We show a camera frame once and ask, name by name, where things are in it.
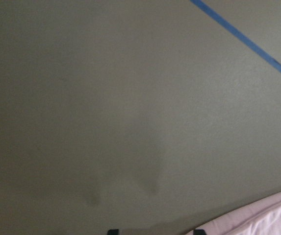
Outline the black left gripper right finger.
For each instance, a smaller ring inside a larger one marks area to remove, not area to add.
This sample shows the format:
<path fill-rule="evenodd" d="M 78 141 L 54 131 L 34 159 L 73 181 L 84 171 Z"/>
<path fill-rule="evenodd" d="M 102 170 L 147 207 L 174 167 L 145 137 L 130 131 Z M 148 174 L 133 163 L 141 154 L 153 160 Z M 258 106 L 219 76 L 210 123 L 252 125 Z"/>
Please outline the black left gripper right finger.
<path fill-rule="evenodd" d="M 193 235 L 204 235 L 204 230 L 203 229 L 194 229 Z"/>

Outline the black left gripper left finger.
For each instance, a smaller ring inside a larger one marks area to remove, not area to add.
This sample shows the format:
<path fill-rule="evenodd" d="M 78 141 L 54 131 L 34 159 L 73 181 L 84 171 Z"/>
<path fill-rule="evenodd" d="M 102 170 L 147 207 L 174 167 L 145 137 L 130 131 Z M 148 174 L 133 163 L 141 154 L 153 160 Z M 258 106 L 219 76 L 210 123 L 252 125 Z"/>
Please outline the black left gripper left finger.
<path fill-rule="evenodd" d="M 107 235 L 119 235 L 119 229 L 110 229 L 107 231 Z"/>

